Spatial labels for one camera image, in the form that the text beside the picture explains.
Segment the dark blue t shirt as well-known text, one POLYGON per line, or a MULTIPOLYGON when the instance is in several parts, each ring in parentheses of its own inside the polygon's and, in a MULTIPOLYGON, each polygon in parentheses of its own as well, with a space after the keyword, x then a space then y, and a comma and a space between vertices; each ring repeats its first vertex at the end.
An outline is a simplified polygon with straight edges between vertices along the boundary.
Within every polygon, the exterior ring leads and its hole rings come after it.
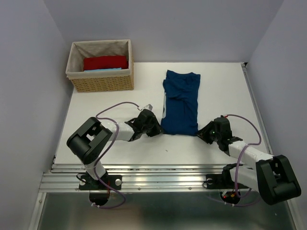
POLYGON ((198 131, 200 74, 180 74, 168 70, 161 127, 165 134, 195 136, 198 131))

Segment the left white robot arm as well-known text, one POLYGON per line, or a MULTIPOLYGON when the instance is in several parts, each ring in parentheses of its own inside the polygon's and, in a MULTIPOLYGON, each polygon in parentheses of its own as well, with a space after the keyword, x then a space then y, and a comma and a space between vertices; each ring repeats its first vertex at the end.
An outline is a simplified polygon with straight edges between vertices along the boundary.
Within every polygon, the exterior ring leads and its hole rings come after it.
POLYGON ((104 149, 108 142, 113 145, 115 141, 132 142, 146 134, 155 137, 163 134, 156 116, 149 109, 143 109, 136 118, 118 123, 111 118, 105 118, 105 124, 96 117, 87 119, 67 140, 67 147, 76 155, 87 174, 90 183, 97 189, 109 184, 107 170, 100 162, 100 157, 106 154, 104 149))

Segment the aluminium rail frame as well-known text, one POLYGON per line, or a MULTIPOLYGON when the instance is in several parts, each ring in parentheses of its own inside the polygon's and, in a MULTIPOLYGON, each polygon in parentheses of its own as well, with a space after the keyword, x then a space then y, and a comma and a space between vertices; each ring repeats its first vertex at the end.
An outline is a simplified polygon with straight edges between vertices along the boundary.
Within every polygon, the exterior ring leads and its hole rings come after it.
MULTIPOLYGON (((72 93, 65 124, 50 172, 43 175, 40 192, 77 192, 76 174, 84 171, 80 160, 66 145, 69 136, 88 118, 101 113, 118 122, 138 115, 136 105, 153 106, 162 117, 167 70, 201 75, 198 94, 198 123, 204 127, 220 115, 230 114, 233 134, 251 143, 258 140, 260 151, 272 153, 260 116, 247 70, 242 63, 135 63, 134 90, 72 93)), ((122 191, 198 192, 208 174, 217 174, 236 160, 222 153, 216 144, 206 144, 197 137, 146 136, 127 143, 116 142, 102 158, 109 174, 122 175, 122 191)))

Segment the rolled red t shirt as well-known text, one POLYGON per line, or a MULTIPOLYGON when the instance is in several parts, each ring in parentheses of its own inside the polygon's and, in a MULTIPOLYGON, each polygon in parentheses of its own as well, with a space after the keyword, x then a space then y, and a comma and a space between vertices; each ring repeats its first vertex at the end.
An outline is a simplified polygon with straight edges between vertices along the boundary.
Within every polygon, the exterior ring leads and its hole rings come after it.
POLYGON ((88 57, 83 60, 83 70, 110 68, 127 69, 128 67, 129 62, 125 56, 88 57))

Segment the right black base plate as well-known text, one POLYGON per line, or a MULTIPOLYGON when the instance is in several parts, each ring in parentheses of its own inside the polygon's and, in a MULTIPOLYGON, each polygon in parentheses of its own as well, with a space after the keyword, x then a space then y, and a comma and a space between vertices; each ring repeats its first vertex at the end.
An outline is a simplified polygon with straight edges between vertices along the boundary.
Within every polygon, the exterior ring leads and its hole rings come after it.
POLYGON ((207 189, 226 190, 235 188, 235 182, 232 180, 231 174, 229 172, 207 174, 206 179, 202 185, 207 189))

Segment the wicker basket with liner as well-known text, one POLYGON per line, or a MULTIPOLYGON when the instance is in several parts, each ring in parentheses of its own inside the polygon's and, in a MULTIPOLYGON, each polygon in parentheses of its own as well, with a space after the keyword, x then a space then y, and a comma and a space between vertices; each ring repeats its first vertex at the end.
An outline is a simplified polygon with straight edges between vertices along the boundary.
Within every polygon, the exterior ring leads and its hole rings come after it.
POLYGON ((78 92, 134 89, 134 60, 129 39, 73 42, 67 78, 78 92))

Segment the rolled light blue t shirt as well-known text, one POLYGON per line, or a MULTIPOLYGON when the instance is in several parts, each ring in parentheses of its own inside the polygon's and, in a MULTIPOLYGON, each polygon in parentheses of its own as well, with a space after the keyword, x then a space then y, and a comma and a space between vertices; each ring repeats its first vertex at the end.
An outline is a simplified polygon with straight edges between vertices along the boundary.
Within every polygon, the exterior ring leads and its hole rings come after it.
POLYGON ((97 71, 118 71, 122 70, 122 68, 110 68, 110 69, 91 69, 91 70, 84 70, 84 72, 97 72, 97 71))

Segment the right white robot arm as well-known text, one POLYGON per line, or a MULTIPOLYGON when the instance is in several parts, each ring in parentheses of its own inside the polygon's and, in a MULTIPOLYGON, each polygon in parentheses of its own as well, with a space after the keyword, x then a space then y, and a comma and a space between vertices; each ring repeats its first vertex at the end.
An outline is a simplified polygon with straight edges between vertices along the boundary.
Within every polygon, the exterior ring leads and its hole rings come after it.
POLYGON ((218 189, 225 203, 237 205, 244 197, 241 189, 254 190, 268 205, 301 196, 301 187, 290 161, 284 155, 273 156, 257 150, 261 144, 245 143, 232 134, 228 116, 210 121, 197 132, 207 144, 216 143, 220 151, 237 160, 223 167, 220 174, 208 174, 203 182, 207 189, 218 189))

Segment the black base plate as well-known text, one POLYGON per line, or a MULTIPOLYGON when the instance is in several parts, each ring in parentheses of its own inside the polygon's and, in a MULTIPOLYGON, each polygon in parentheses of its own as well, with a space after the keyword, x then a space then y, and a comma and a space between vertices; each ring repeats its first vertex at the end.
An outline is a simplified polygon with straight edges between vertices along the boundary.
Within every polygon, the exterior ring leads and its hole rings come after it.
MULTIPOLYGON (((79 190, 81 191, 92 191, 92 190, 107 190, 108 188, 102 184, 99 180, 94 180, 88 173, 79 173, 76 175, 79 180, 79 190)), ((102 178, 104 183, 108 186, 121 190, 122 185, 122 175, 108 175, 102 178)))
POLYGON ((231 174, 229 172, 207 174, 206 179, 202 185, 207 189, 226 190, 235 188, 235 182, 232 180, 231 174))

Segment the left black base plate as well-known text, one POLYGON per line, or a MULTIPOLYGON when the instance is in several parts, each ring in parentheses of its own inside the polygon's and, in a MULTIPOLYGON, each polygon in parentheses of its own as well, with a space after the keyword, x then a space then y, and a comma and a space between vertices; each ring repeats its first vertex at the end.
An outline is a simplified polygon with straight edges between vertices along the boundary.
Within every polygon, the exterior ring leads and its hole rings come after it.
MULTIPOLYGON (((107 190, 108 188, 102 184, 99 180, 94 180, 88 173, 79 173, 76 175, 79 180, 79 190, 81 191, 92 191, 92 190, 107 190)), ((122 175, 108 175, 102 178, 104 183, 108 186, 121 190, 122 185, 122 175)))

